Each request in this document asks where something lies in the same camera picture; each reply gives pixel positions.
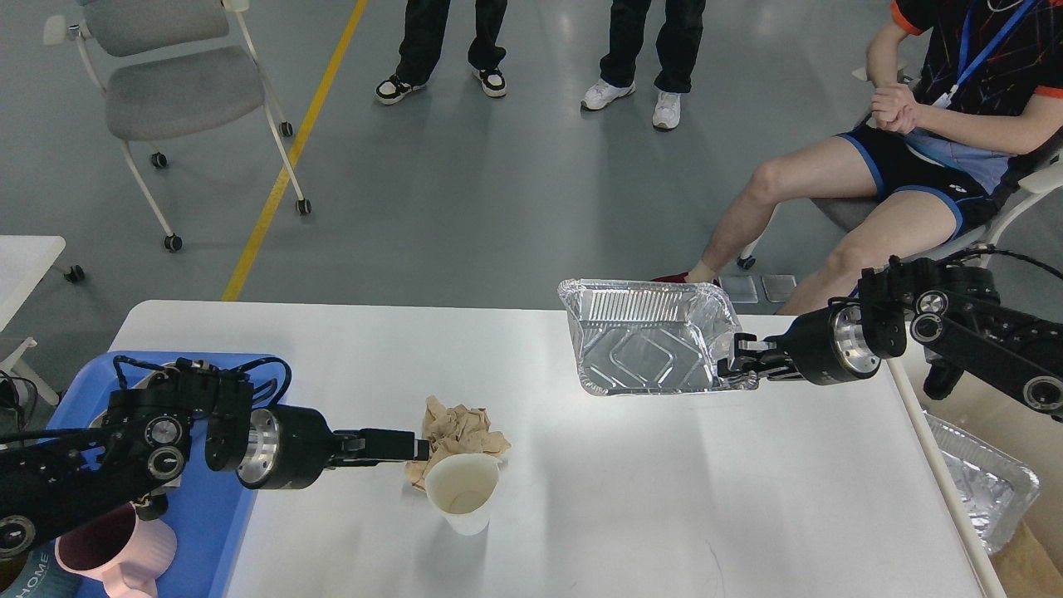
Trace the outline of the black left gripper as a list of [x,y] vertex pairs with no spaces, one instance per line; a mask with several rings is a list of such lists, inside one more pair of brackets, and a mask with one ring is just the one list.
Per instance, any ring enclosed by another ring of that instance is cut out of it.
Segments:
[[[338,452],[422,451],[422,452]],[[323,469],[374,467],[379,464],[428,462],[429,442],[411,431],[361,429],[334,430],[314,409],[276,405],[254,409],[249,440],[237,477],[244,488],[301,489],[311,485]]]

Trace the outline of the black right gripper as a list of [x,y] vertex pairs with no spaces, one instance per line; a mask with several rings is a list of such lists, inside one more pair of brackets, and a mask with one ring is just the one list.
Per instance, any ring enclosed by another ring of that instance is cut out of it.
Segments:
[[834,304],[797,317],[781,336],[733,334],[732,355],[762,355],[782,351],[789,357],[766,360],[718,360],[718,378],[729,385],[759,380],[805,380],[839,385],[866,380],[877,374],[881,359],[865,339],[857,304]]

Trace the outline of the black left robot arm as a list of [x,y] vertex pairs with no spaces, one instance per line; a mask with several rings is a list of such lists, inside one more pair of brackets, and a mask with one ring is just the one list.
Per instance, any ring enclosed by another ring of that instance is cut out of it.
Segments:
[[291,370],[263,356],[227,370],[176,357],[113,360],[116,390],[99,427],[2,439],[2,557],[15,559],[116,508],[151,500],[182,476],[191,432],[205,421],[203,455],[251,491],[303,489],[338,467],[426,462],[410,431],[331,430],[322,413],[282,403]]

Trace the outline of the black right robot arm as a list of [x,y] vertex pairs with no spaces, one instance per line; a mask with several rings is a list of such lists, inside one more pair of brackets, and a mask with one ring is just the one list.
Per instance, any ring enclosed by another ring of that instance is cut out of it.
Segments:
[[923,383],[930,399],[947,397],[968,373],[1060,421],[1060,323],[1003,307],[988,269],[964,264],[973,255],[892,257],[885,268],[866,268],[850,295],[795,318],[784,334],[736,334],[718,374],[729,381],[866,380],[915,341],[930,366]]

